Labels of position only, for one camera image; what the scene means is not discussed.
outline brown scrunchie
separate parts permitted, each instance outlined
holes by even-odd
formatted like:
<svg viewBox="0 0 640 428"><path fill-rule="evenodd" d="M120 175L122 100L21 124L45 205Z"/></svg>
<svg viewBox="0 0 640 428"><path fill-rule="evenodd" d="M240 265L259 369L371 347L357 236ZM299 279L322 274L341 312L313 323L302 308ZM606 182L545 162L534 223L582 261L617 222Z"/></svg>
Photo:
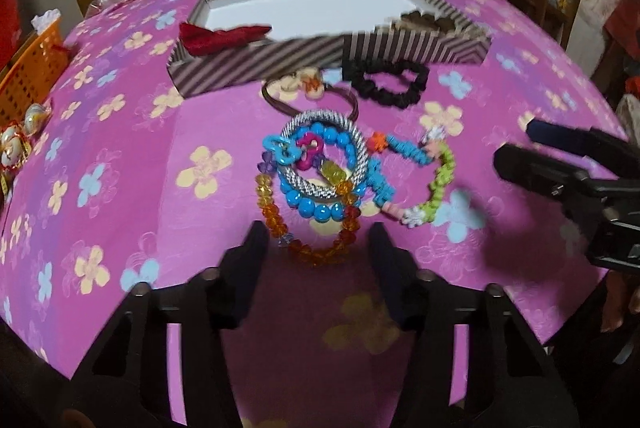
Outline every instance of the brown scrunchie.
<svg viewBox="0 0 640 428"><path fill-rule="evenodd" d="M279 79L276 79L276 80L271 80L266 82L262 86L262 96L264 97L264 100L267 103L269 103L273 108L275 108L278 112L281 112L286 116L291 116L293 118L300 113L300 110L293 108L292 106L288 105L284 101L276 100L274 97L271 96L271 94L268 91L268 88L270 85L279 81L280 81ZM351 103L352 110L348 119L354 122L356 121L356 119L358 119L358 112L359 112L358 97L353 92L351 92L347 88L333 87L327 84L324 85L324 90L326 92L332 92L334 94L338 94L344 100L347 100L349 103Z"/></svg>

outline orange beaded bracelet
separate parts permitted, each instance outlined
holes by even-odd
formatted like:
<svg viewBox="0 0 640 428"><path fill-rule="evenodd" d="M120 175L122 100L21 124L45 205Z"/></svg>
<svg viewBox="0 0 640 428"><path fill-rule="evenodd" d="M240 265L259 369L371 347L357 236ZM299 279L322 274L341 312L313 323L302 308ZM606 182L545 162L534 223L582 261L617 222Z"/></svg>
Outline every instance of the orange beaded bracelet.
<svg viewBox="0 0 640 428"><path fill-rule="evenodd" d="M348 254L348 246L356 241L355 232L360 229L358 217L361 212L354 206L359 197L353 193L351 181L342 181L335 187L336 193L344 204L344 220L342 221L342 230L338 234L338 238L334 240L333 246L324 249L313 249L289 233L289 228L280 215L279 207L273 202L273 180L270 175L257 175L255 182L257 183L255 192L258 195L258 207L264 215L271 236L278 239L278 244L281 247L286 246L290 254L312 265L338 264L344 261L344 256Z"/></svg>

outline red plastic bag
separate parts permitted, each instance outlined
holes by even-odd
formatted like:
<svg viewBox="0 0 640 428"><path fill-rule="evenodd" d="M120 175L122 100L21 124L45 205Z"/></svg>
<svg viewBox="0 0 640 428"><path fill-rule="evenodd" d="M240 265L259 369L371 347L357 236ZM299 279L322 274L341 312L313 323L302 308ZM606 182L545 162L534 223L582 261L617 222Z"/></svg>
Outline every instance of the red plastic bag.
<svg viewBox="0 0 640 428"><path fill-rule="evenodd" d="M18 0L0 0L0 69L18 50L20 39L20 16Z"/></svg>

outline red bow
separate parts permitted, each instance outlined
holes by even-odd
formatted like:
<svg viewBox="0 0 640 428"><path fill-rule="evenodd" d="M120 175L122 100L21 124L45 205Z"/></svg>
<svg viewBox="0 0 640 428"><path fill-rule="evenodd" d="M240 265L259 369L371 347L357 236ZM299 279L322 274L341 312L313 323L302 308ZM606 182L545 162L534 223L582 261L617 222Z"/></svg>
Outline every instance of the red bow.
<svg viewBox="0 0 640 428"><path fill-rule="evenodd" d="M206 56L261 40L270 30L270 25L244 25L229 30L211 31L182 22L180 41L191 56Z"/></svg>

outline table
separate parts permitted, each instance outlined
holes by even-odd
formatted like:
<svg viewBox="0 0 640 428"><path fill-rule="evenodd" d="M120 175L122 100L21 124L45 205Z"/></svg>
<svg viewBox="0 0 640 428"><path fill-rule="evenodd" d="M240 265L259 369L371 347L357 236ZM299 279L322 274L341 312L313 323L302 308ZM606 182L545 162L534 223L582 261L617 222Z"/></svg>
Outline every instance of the table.
<svg viewBox="0 0 640 428"><path fill-rule="evenodd" d="M388 426L412 338L388 318L362 249L374 221L451 283L505 286L541 340L602 276L581 256L580 236L559 207L499 180L492 156L506 141L527 144L534 116L622 135L613 112L505 0L447 1L492 34L484 64L433 66L419 104L400 111L364 101L358 118L366 135L410 140L425 126L444 126L457 167L442 212L409 230L380 215L367 195L360 241L345 264L310 268L273 250L250 316L224 338L248 427ZM68 42L81 51L52 92L52 120L2 216L0 315L66 376L133 284L168 286L216 265L260 218L261 140L287 118L261 98L259 82L187 101L178 95L166 61L195 2L136 0L72 32ZM312 103L277 87L274 94L302 109L347 111L332 95ZM398 203L424 200L428 168L389 155L383 169ZM302 219L282 196L277 203L300 239L331 243L337 223ZM170 389L175 418L184 421L178 336L173 329ZM454 400L465 389L461 340Z"/></svg>

